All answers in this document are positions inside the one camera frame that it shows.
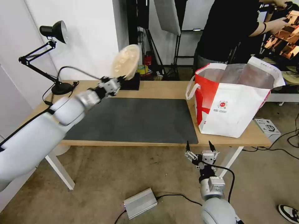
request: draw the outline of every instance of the cardboard box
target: cardboard box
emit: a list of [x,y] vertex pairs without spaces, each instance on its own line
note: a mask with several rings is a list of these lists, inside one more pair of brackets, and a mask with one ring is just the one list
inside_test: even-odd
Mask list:
[[258,126],[272,143],[281,136],[280,131],[272,123],[272,121],[266,119],[254,119],[254,121],[258,124]]

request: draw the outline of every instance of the beige bowl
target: beige bowl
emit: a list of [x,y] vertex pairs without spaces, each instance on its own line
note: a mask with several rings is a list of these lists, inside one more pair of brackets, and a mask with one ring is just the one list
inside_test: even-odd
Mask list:
[[138,67],[139,57],[140,49],[138,45],[126,46],[113,60],[111,77],[124,76],[126,80],[133,78]]

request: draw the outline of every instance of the black desk lamp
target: black desk lamp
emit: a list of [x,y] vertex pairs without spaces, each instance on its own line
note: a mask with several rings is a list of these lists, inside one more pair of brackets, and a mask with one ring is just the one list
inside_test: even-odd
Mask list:
[[[67,36],[67,29],[66,29],[65,23],[63,21],[59,21],[59,22],[55,23],[53,26],[41,26],[40,33],[43,36],[47,37],[47,39],[50,41],[48,43],[46,43],[45,45],[39,47],[38,49],[30,52],[29,54],[26,54],[25,56],[20,57],[19,62],[22,63],[23,65],[26,65],[27,67],[31,68],[32,70],[38,72],[42,76],[48,78],[52,82],[54,82],[55,85],[51,89],[53,94],[62,95],[62,94],[71,92],[72,88],[73,88],[71,84],[62,83],[59,81],[58,77],[53,77],[53,76],[49,75],[48,73],[45,73],[42,70],[40,70],[37,67],[30,64],[30,62],[33,61],[34,59],[44,55],[45,53],[48,53],[49,51],[53,50],[56,47],[56,41],[54,41],[52,39],[53,37],[55,37],[60,42],[67,44],[68,36]],[[50,46],[51,48],[47,49],[46,51],[44,51],[40,54],[33,54],[46,46]]]

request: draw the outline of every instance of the floor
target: floor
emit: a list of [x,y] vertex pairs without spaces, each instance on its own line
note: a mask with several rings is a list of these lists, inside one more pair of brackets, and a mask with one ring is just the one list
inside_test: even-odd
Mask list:
[[[257,116],[271,119],[285,133],[294,128],[298,111],[297,104],[266,103]],[[298,149],[290,147],[285,137],[273,148],[299,156]],[[192,150],[200,153],[203,148]],[[218,150],[219,164],[227,149]],[[183,193],[202,203],[198,171],[184,151],[184,147],[71,147],[59,160],[76,182],[75,189],[69,192],[43,160],[0,213],[0,223],[114,223],[124,210],[123,200],[148,187],[156,196]],[[283,151],[241,152],[232,166],[236,181],[231,204],[244,223],[288,223],[275,205],[299,208],[298,166],[299,161]],[[224,179],[228,195],[230,174]],[[118,223],[202,223],[201,207],[180,196],[164,197],[133,220],[123,214]]]

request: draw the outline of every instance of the shopping bag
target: shopping bag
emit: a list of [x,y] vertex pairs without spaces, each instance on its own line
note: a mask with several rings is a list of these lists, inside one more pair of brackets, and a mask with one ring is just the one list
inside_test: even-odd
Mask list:
[[283,85],[278,68],[251,57],[247,64],[211,63],[197,70],[187,86],[186,99],[195,95],[201,133],[238,138],[271,89]]

